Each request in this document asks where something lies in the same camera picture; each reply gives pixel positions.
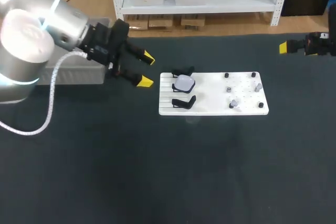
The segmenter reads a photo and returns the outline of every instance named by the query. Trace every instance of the cardboard box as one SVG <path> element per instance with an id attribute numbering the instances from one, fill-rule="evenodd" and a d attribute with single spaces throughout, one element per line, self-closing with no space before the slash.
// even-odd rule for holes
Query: cardboard box
<path id="1" fill-rule="evenodd" d="M 202 30 L 205 26 L 205 15 L 184 14 L 181 18 L 181 26 L 187 30 Z"/>
<path id="2" fill-rule="evenodd" d="M 132 30 L 148 30 L 149 15 L 126 15 L 125 21 Z"/>

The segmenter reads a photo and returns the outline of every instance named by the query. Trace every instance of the screw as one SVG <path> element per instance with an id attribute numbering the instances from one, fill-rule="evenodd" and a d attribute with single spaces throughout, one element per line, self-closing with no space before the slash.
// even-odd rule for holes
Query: screw
<path id="1" fill-rule="evenodd" d="M 232 100 L 230 105 L 229 105 L 229 108 L 233 109 L 234 107 L 237 107 L 237 106 L 238 106 L 238 103 L 236 102 L 236 100 Z"/>
<path id="2" fill-rule="evenodd" d="M 256 91 L 258 93 L 262 88 L 263 88 L 263 85 L 261 85 L 261 83 L 258 83 L 258 85 L 254 89 L 254 91 Z"/>

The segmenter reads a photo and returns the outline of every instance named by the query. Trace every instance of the white pegboard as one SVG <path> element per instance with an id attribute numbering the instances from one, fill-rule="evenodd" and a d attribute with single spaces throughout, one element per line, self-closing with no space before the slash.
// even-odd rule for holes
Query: white pegboard
<path id="1" fill-rule="evenodd" d="M 225 73 L 193 73 L 196 85 L 190 94 L 173 92 L 172 84 L 176 78 L 171 73 L 160 75 L 160 115 L 267 115 L 268 104 L 264 93 L 264 88 L 255 92 L 255 87 L 261 83 L 260 74 L 251 76 L 252 72 L 229 73 L 225 78 Z M 195 95 L 196 102 L 190 110 L 174 108 L 172 99 L 179 99 L 188 102 Z M 229 108 L 230 102 L 235 100 L 237 107 Z M 264 103 L 263 108 L 259 108 L 259 103 Z"/>

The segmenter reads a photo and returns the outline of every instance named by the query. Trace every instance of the dark gray table surface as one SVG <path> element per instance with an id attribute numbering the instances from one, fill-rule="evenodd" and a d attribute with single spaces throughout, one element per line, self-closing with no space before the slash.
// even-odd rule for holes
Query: dark gray table surface
<path id="1" fill-rule="evenodd" d="M 155 80 L 57 87 L 48 129 L 0 129 L 0 223 L 336 223 L 336 58 L 280 56 L 302 35 L 134 39 Z M 160 73 L 259 71 L 267 116 L 159 116 Z M 0 120 L 45 120 L 48 87 Z"/>

